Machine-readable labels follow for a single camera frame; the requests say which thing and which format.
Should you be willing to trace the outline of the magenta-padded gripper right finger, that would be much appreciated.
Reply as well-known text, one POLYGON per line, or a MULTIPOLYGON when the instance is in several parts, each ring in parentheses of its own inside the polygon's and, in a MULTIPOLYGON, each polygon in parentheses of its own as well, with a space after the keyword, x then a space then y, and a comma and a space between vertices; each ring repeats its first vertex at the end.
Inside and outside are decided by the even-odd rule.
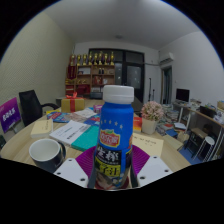
POLYGON ((171 169, 160 157, 150 156, 139 147, 133 147, 130 171, 133 187, 143 187, 170 174, 171 169))

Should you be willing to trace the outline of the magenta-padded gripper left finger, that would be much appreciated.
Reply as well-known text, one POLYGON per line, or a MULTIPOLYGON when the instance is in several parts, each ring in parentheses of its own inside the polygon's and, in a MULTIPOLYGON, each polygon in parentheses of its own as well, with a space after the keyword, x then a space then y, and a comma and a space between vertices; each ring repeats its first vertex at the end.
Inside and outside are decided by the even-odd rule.
POLYGON ((94 151, 95 148, 91 147, 77 158, 66 159, 54 174, 78 186, 93 189, 96 178, 94 151))

